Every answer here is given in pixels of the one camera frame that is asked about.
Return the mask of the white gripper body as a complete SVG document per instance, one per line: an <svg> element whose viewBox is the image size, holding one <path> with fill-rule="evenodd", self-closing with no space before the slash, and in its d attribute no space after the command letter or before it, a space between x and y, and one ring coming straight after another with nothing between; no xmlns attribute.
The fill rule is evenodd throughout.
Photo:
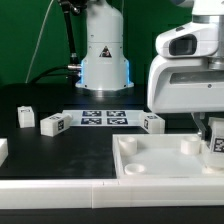
<svg viewBox="0 0 224 224"><path fill-rule="evenodd" d="M154 113L224 111L224 71L203 58L157 56L150 67L147 106Z"/></svg>

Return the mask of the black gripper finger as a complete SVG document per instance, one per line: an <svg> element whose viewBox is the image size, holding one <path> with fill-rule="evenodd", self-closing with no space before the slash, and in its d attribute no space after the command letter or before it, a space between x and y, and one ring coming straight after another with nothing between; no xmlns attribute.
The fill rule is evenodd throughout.
<svg viewBox="0 0 224 224"><path fill-rule="evenodd" d="M193 112L192 118L196 124L196 126L199 129L199 133L202 139L206 138L206 127L203 123L203 120L205 119L205 113L204 112Z"/></svg>

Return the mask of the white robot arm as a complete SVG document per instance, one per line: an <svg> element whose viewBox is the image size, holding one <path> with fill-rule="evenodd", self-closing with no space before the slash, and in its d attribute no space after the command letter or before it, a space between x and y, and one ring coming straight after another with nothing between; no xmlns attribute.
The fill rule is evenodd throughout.
<svg viewBox="0 0 224 224"><path fill-rule="evenodd" d="M192 21L156 38L147 106L154 113L190 113L201 133L206 112L224 111L224 0L171 0L192 9Z"/></svg>

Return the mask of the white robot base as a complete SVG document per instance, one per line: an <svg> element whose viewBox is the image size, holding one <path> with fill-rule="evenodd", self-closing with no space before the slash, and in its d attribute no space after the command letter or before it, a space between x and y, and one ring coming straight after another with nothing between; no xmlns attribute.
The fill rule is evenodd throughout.
<svg viewBox="0 0 224 224"><path fill-rule="evenodd" d="M118 91L133 87L129 61L123 54L123 16L106 0L87 3L87 54L81 62L77 87Z"/></svg>

